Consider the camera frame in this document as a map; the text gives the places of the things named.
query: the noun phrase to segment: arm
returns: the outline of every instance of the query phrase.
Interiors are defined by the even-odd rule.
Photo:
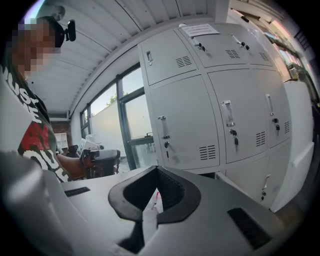
[[[82,166],[79,158],[67,157],[62,154],[57,154],[56,157],[58,158],[58,161],[60,162],[62,167],[70,173],[73,180],[86,176],[86,167],[89,167],[90,163]]]

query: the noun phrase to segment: black cap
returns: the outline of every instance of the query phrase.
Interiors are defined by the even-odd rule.
[[[37,18],[37,20],[46,20],[49,23],[49,25],[54,29],[54,47],[60,48],[65,40],[65,31],[63,27],[52,16],[39,17]]]

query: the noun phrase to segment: metal locker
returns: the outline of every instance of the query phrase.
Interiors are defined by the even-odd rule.
[[[196,36],[196,40],[205,49],[203,51],[198,46],[193,45],[189,36],[181,28],[179,30],[192,45],[205,68],[246,63],[246,60],[239,51],[240,47],[228,34],[222,32],[220,34]]]
[[[252,70],[224,70],[208,75],[222,114],[226,162],[264,152],[267,149],[264,94]]]
[[[281,76],[277,71],[256,69],[254,74],[260,81],[260,87],[264,93],[269,147],[272,148],[290,138],[289,102]]]
[[[246,55],[250,64],[273,66],[273,61],[269,54],[264,50],[263,46],[257,41],[255,36],[251,34],[245,27],[238,24],[211,24],[218,31],[223,31],[230,35],[238,46],[241,48],[239,51]],[[245,43],[245,46],[240,46],[239,43]]]
[[[226,177],[246,192],[253,200],[261,202],[262,188],[268,167],[268,157],[226,170]]]
[[[274,203],[282,182],[284,181],[288,169],[290,147],[291,144],[289,143],[269,155],[265,183],[262,189],[265,197],[261,202],[267,208],[270,208]]]
[[[150,94],[164,166],[181,170],[218,166],[216,121],[201,75]]]
[[[149,86],[197,69],[186,46],[173,30],[157,34],[141,46]]]

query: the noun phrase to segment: paper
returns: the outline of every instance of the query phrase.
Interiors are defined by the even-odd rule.
[[[181,28],[183,29],[184,32],[186,32],[186,34],[189,37],[220,34],[217,30],[215,30],[209,24],[201,24],[201,25],[194,25],[194,26],[183,26]]]

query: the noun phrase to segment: white ceiling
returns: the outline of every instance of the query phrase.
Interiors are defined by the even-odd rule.
[[[42,98],[49,113],[66,113],[92,72],[121,44],[156,24],[206,15],[208,6],[218,1],[226,0],[46,1],[65,8],[59,21],[62,27],[75,20],[76,40],[65,41],[50,65],[28,79],[29,86]]]

